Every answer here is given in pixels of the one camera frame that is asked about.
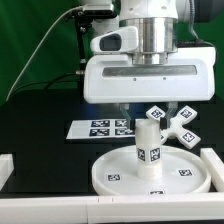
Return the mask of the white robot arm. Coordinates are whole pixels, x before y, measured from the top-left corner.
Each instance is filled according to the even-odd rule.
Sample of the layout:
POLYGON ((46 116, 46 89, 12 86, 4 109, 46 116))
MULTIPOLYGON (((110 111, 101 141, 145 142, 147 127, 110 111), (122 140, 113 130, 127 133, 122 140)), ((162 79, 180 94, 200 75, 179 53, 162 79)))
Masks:
POLYGON ((84 98, 89 103, 207 101, 215 93, 215 46, 177 41, 180 22, 194 31, 224 11, 224 0, 120 0, 116 23, 91 40, 84 98))

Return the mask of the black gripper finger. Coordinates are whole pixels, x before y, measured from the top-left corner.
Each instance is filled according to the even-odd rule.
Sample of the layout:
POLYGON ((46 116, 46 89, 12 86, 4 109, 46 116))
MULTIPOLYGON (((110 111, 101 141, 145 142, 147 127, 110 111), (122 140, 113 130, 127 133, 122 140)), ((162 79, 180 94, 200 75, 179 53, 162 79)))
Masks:
POLYGON ((119 105, 120 112, 124 119, 127 121, 127 128, 130 128, 131 125, 131 117, 128 113, 129 105, 128 104, 120 104, 119 105))
POLYGON ((171 125, 171 119, 175 115, 177 108, 178 108, 178 103, 177 102, 168 102, 166 104, 167 106, 167 111, 165 113, 165 116, 160 119, 160 128, 162 130, 168 129, 171 125))

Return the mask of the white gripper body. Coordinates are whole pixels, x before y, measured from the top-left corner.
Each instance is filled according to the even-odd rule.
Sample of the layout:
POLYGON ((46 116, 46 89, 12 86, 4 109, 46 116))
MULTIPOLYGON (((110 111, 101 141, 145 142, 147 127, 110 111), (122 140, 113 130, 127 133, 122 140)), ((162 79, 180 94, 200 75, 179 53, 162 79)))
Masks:
POLYGON ((180 48, 164 65, 134 65, 127 54, 96 55, 86 67, 89 103, 207 101, 215 93, 213 47, 180 48))

